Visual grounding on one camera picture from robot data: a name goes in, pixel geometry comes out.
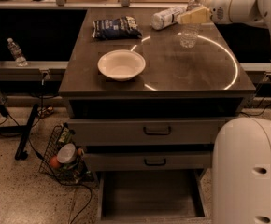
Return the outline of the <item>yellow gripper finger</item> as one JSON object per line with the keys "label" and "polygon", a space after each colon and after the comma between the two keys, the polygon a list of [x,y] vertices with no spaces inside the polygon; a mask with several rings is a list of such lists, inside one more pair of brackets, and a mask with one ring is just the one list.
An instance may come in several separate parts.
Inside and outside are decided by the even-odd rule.
{"label": "yellow gripper finger", "polygon": [[194,8],[178,15],[178,24],[198,24],[210,22],[210,11],[205,6]]}

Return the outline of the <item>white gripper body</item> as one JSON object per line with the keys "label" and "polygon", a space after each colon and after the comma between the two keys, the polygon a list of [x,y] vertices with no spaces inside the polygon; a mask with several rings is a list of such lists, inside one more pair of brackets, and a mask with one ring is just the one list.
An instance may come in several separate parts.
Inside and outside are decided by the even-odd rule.
{"label": "white gripper body", "polygon": [[217,24],[248,24],[261,18],[257,0],[212,0],[209,9]]}

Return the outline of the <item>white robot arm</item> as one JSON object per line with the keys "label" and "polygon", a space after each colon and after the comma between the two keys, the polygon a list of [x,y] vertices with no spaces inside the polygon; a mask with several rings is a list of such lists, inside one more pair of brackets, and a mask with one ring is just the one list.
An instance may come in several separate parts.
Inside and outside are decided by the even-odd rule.
{"label": "white robot arm", "polygon": [[[263,25],[271,42],[271,0],[212,0],[178,23]],[[239,118],[217,135],[212,164],[212,224],[271,224],[271,120]]]}

